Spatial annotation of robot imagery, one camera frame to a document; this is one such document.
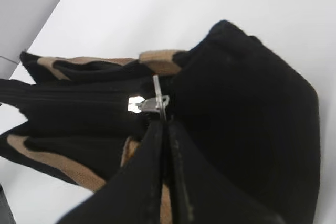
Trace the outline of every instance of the tan stripe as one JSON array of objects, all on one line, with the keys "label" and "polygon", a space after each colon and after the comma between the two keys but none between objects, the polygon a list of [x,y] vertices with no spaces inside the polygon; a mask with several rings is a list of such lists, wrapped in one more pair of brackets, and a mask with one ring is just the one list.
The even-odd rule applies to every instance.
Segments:
[{"label": "tan stripe", "polygon": [[[124,166],[133,156],[140,143],[136,141],[133,137],[129,136],[125,142],[121,166]],[[161,193],[161,206],[160,206],[160,224],[172,224],[172,208],[170,202],[169,188],[167,185],[162,185]]]},{"label": "tan stripe", "polygon": [[121,66],[124,66],[132,61],[135,61],[135,59],[132,59],[132,58],[103,59],[103,58],[94,58],[94,57],[76,57],[72,59],[57,58],[57,60],[67,61],[69,63],[80,64],[80,65],[87,64],[93,61],[104,61],[104,62],[119,64]]},{"label": "tan stripe", "polygon": [[24,144],[28,138],[28,136],[9,135],[7,142],[22,155],[60,170],[84,188],[97,191],[105,185],[106,181],[104,179],[76,161],[59,154],[29,150]]},{"label": "tan stripe", "polygon": [[140,63],[145,64],[155,73],[161,76],[177,74],[181,67],[173,62],[173,56],[181,50],[148,51],[140,54]]},{"label": "tan stripe", "polygon": [[37,64],[48,69],[58,80],[70,80],[61,71],[54,68],[54,62],[56,60],[57,60],[56,58],[52,58],[52,57],[41,57],[37,60]]},{"label": "tan stripe", "polygon": [[104,61],[104,62],[115,63],[121,66],[124,66],[132,61],[135,61],[135,59],[132,59],[132,58],[102,59],[102,58],[94,58],[94,57],[76,57],[72,59],[65,59],[65,58],[54,58],[54,57],[41,57],[37,60],[37,64],[47,68],[57,79],[70,80],[61,71],[54,68],[54,63],[56,61],[65,61],[68,63],[79,64],[79,65],[87,64],[93,61]]}]

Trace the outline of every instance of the white backdrop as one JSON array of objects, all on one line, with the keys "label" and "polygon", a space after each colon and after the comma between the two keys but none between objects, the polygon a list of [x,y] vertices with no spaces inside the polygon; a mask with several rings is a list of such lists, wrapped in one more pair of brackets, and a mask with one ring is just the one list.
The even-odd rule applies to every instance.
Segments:
[{"label": "white backdrop", "polygon": [[[190,49],[221,19],[228,19],[250,35],[259,37],[301,73],[320,97],[322,130],[322,174],[316,223],[336,223],[336,4],[335,0],[61,0],[29,49],[43,56],[60,57],[138,57],[140,52],[156,49]],[[27,80],[22,67],[14,78]],[[0,122],[7,129],[18,124],[16,111],[0,108]],[[19,166],[3,172],[27,173]],[[89,195],[87,191],[33,173],[31,179],[57,183],[58,191],[48,193],[48,204],[31,202],[20,191],[20,177],[11,177],[5,187],[14,215],[26,223],[54,223],[67,208]],[[25,187],[29,193],[44,194],[50,188]],[[17,202],[30,203],[30,212]],[[65,207],[59,206],[69,202]],[[50,206],[54,207],[48,216]],[[36,222],[36,214],[45,212]]]}]

